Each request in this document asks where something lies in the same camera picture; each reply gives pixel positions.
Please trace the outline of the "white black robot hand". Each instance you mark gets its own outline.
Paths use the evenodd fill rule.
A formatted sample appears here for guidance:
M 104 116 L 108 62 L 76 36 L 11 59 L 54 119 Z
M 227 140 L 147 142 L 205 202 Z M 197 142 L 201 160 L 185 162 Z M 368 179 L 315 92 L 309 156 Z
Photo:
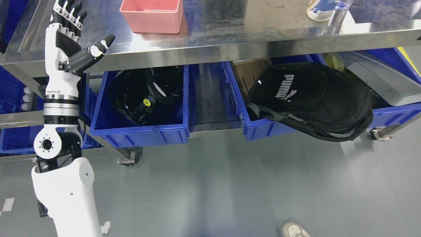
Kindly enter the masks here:
M 88 47 L 81 47 L 83 22 L 87 12 L 83 2 L 56 0 L 45 30 L 45 70 L 49 76 L 48 98 L 78 97 L 77 85 L 83 72 L 107 52 L 115 36 L 110 34 Z

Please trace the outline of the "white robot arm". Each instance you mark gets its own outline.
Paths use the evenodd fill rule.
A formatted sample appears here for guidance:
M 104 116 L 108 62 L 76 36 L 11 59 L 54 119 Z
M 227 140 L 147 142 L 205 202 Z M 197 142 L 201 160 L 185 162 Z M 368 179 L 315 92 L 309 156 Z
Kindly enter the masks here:
M 31 171 L 38 201 L 53 219 L 59 237 L 102 237 L 93 194 L 94 171 L 83 157 L 78 130 L 78 97 L 47 94 L 43 128 L 33 147 Z

